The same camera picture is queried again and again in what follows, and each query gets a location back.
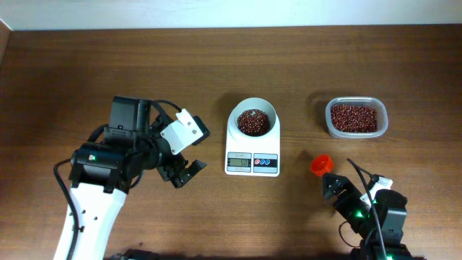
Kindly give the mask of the orange plastic measuring scoop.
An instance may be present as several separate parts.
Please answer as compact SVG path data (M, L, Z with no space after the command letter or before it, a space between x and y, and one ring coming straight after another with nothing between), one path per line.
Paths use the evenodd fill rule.
M334 169L334 163L329 155L319 155L310 164L310 171L318 177L330 173Z

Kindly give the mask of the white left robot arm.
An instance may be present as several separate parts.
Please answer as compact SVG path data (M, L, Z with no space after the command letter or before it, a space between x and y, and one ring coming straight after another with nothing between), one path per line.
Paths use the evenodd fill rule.
M55 164L53 173L68 204L55 259L103 259L118 213L145 171L157 170L179 189L206 167L181 154L210 135L204 122L185 108L171 118L162 104L114 97L109 122L67 159L70 186L58 173L62 164Z

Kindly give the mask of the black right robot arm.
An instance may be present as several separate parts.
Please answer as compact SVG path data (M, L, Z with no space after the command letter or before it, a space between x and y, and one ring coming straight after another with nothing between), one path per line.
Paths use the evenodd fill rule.
M323 197L334 197L334 209L351 229L362 238L350 253L351 259L411 259L401 242L407 216L407 198L391 190L392 180L382 175L370 175L368 193L361 194L346 177L326 173Z

